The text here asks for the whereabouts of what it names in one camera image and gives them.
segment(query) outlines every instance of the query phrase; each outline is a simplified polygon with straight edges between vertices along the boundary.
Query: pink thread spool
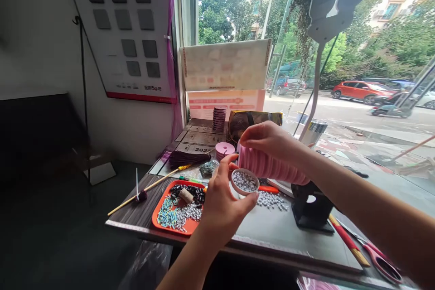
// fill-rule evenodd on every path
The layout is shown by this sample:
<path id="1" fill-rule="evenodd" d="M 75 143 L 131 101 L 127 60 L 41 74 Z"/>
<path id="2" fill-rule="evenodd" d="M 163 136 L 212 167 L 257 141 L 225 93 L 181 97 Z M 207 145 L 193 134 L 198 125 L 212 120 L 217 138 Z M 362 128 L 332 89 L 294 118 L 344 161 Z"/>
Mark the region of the pink thread spool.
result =
<path id="1" fill-rule="evenodd" d="M 227 115 L 226 106 L 215 106 L 213 110 L 213 129 L 223 131 L 225 126 L 225 117 Z"/>
<path id="2" fill-rule="evenodd" d="M 237 144 L 238 166 L 252 171 L 258 178 L 269 178 L 291 184 L 305 185 L 309 179 L 294 166 L 274 159 L 266 153 Z"/>
<path id="3" fill-rule="evenodd" d="M 234 154 L 236 149 L 230 143 L 217 143 L 214 147 L 216 149 L 216 159 L 220 162 L 225 156 Z"/>

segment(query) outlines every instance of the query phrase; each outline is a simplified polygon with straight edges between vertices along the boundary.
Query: left hand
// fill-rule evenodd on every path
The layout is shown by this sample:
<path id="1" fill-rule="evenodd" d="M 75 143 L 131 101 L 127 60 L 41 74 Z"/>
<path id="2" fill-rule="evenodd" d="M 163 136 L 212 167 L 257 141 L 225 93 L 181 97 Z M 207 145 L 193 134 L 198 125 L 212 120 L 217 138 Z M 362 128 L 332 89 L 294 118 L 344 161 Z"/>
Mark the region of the left hand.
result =
<path id="1" fill-rule="evenodd" d="M 195 233 L 200 233 L 204 241 L 220 250 L 229 242 L 245 216 L 255 207 L 258 193 L 251 193 L 237 200 L 231 193 L 229 179 L 233 170 L 239 167 L 232 163 L 238 154 L 224 157 L 208 183 L 207 195 L 201 222 Z"/>

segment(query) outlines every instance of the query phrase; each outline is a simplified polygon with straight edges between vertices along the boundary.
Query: orange tray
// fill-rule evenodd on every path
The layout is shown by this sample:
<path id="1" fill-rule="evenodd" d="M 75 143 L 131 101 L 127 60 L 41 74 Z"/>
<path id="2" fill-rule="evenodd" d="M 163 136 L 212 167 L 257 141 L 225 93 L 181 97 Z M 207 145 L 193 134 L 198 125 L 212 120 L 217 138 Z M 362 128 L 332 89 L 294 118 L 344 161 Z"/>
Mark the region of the orange tray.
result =
<path id="1" fill-rule="evenodd" d="M 177 184 L 183 184 L 183 185 L 186 185 L 186 186 L 195 186 L 195 187 L 198 187 L 198 188 L 205 188 L 205 186 L 203 184 L 193 183 L 193 182 L 185 181 L 185 180 L 176 180 L 176 181 L 171 182 L 168 185 L 168 187 L 166 188 L 166 190 L 164 191 L 163 196 L 160 199 L 159 203 L 155 207 L 155 210 L 153 212 L 152 221 L 153 221 L 154 226 L 159 228 L 159 229 L 168 230 L 168 231 L 175 232 L 175 233 L 180 233 L 180 234 L 185 235 L 185 236 L 190 236 L 195 231 L 195 229 L 196 229 L 196 227 L 198 225 L 198 222 L 196 222 L 196 221 L 194 221 L 192 219 L 187 220 L 186 224 L 184 225 L 184 228 L 186 229 L 186 232 L 182 232 L 182 231 L 179 231 L 179 230 L 174 230 L 174 229 L 171 229 L 171 228 L 168 228 L 168 227 L 163 227 L 163 226 L 161 226 L 157 222 L 157 216 L 159 214 L 160 208 L 163 205 L 165 197 L 168 196 L 168 195 L 170 196 L 170 194 L 171 194 L 170 193 L 170 189 L 173 186 L 177 185 Z M 174 206 L 174 209 L 176 207 L 180 207 L 180 204 L 181 204 L 181 206 L 183 206 L 186 203 L 182 199 L 180 199 L 179 204 L 177 206 Z"/>

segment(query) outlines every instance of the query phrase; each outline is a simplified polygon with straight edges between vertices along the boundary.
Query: wall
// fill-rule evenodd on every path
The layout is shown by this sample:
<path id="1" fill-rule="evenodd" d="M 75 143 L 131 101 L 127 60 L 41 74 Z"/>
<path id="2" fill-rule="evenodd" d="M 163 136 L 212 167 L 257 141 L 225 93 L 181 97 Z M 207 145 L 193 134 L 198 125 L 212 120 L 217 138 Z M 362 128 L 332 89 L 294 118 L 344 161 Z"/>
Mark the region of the wall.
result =
<path id="1" fill-rule="evenodd" d="M 46 85 L 69 92 L 83 119 L 79 29 L 73 0 L 0 0 L 0 85 Z M 170 104 L 106 97 L 85 46 L 89 134 L 94 147 L 151 164 L 170 142 Z"/>

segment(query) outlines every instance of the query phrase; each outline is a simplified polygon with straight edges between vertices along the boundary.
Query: road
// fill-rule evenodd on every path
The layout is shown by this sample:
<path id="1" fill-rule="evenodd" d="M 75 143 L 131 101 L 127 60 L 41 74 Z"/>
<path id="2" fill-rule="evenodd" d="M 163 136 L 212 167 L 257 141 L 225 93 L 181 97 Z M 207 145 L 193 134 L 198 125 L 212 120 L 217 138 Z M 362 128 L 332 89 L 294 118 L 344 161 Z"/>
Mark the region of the road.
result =
<path id="1" fill-rule="evenodd" d="M 284 128 L 293 133 L 296 128 L 296 116 L 298 111 L 303 111 L 309 98 L 306 92 L 300 98 L 293 101 L 292 95 L 284 95 L 272 98 L 266 94 L 264 111 L 282 112 Z M 383 129 L 392 131 L 407 131 L 418 134 L 435 134 L 435 110 L 416 107 L 409 118 L 392 116 L 372 116 L 368 110 L 370 106 L 362 102 L 348 99 L 332 99 L 331 95 L 323 92 L 319 95 L 317 109 L 314 117 L 328 123 L 327 131 L 336 137 L 357 139 L 355 133 L 349 132 L 344 126 L 363 127 L 371 129 Z"/>

